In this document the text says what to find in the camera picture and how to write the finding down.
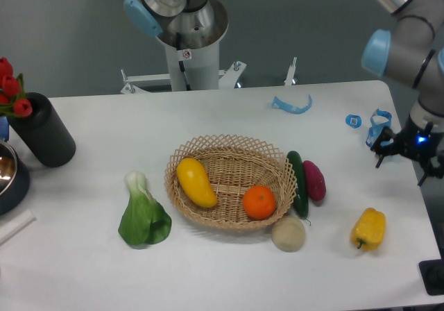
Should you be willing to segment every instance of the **red tulip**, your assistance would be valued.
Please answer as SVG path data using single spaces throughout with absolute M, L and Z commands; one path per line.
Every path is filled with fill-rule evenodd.
M 0 59 L 0 78 L 3 76 L 12 76 L 14 71 L 12 70 L 11 64 L 8 62 L 6 58 Z
M 16 94 L 20 93 L 19 81 L 9 75 L 3 76 L 1 80 L 1 88 L 3 89 L 3 93 L 9 98 L 13 98 Z
M 8 105 L 9 104 L 9 98 L 5 96 L 4 94 L 0 94 L 0 105 Z
M 33 107 L 28 99 L 21 98 L 14 103 L 12 110 L 19 117 L 28 117 L 33 112 Z

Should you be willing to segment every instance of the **yellow bell pepper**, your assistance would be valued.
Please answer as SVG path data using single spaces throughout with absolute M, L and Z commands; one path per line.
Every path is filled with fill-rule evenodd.
M 350 239 L 353 244 L 366 251 L 373 251 L 382 243 L 386 230 L 384 213 L 367 208 L 353 227 Z

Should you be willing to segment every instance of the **blue plastic piece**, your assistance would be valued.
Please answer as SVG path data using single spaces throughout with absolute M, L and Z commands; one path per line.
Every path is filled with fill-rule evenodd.
M 0 140 L 9 141 L 9 123 L 6 117 L 0 118 Z
M 294 115 L 301 115 L 302 113 L 307 112 L 311 108 L 311 105 L 313 105 L 313 99 L 311 98 L 310 95 L 308 95 L 308 104 L 303 108 L 299 108 L 298 106 L 293 106 L 291 104 L 285 103 L 280 99 L 278 99 L 276 96 L 273 102 L 271 103 L 272 108 L 278 108 L 285 112 L 293 113 Z
M 386 118 L 387 121 L 382 122 L 380 124 L 376 124 L 375 117 L 377 115 L 379 115 L 380 117 Z M 373 145 L 373 143 L 376 141 L 377 137 L 382 132 L 382 129 L 385 126 L 387 126 L 387 127 L 391 126 L 391 118 L 392 118 L 392 115 L 390 112 L 376 109 L 376 111 L 372 114 L 372 116 L 370 118 L 370 123 L 372 124 L 372 126 L 368 129 L 368 136 L 367 136 L 367 140 L 366 140 L 366 144 L 368 146 Z M 382 142 L 381 146 L 386 146 L 387 144 L 390 144 L 390 141 Z
M 441 49 L 438 53 L 438 65 L 444 73 L 444 49 Z
M 138 0 L 125 0 L 123 8 L 133 24 L 150 37 L 157 37 L 163 32 L 162 27 L 150 12 Z
M 362 124 L 362 120 L 359 115 L 348 115 L 345 118 L 345 123 L 352 128 L 359 128 Z
M 370 37 L 362 55 L 362 67 L 379 77 L 383 76 L 387 67 L 387 60 L 389 59 L 390 41 L 390 31 L 375 31 Z

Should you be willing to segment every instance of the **potato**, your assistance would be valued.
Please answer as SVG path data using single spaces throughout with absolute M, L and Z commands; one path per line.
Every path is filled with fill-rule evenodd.
M 296 217 L 285 216 L 271 229 L 271 240 L 278 249 L 295 252 L 305 241 L 304 224 Z

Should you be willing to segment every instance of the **blue plastic clip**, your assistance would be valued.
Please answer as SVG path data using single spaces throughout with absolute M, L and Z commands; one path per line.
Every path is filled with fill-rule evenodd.
M 289 113 L 293 113 L 295 115 L 300 115 L 304 112 L 307 112 L 311 108 L 312 104 L 313 104 L 313 99 L 311 99 L 310 95 L 308 95 L 308 104 L 303 108 L 299 108 L 297 106 L 293 106 L 291 104 L 285 103 L 275 96 L 273 102 L 271 103 L 271 107 L 278 108 L 280 110 L 283 110 L 283 111 L 289 112 Z
M 376 116 L 384 117 L 387 119 L 387 121 L 377 124 L 375 121 Z M 366 144 L 368 146 L 373 145 L 373 143 L 376 141 L 379 134 L 382 132 L 383 127 L 385 127 L 385 126 L 390 127 L 391 126 L 391 118 L 392 118 L 392 116 L 391 116 L 390 112 L 376 109 L 376 111 L 372 114 L 372 116 L 370 118 L 370 122 L 371 122 L 372 126 L 368 129 L 368 136 L 367 136 L 367 140 L 366 140 Z M 387 144 L 390 144 L 390 141 L 382 142 L 381 146 L 386 146 Z

